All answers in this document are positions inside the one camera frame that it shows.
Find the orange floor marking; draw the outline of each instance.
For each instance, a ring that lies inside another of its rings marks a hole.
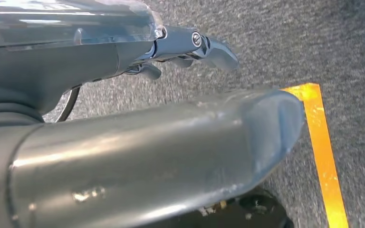
[[[283,90],[295,95],[304,103],[329,227],[348,228],[320,86],[309,83]]]

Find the gray carpet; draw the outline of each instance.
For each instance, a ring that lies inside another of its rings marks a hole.
[[[160,65],[149,81],[121,76],[83,86],[71,119],[114,114],[234,88],[321,85],[348,221],[365,228],[365,0],[151,0],[170,25],[232,44],[241,68]],[[53,120],[58,110],[46,118]],[[327,227],[308,130],[265,186],[296,227]]]

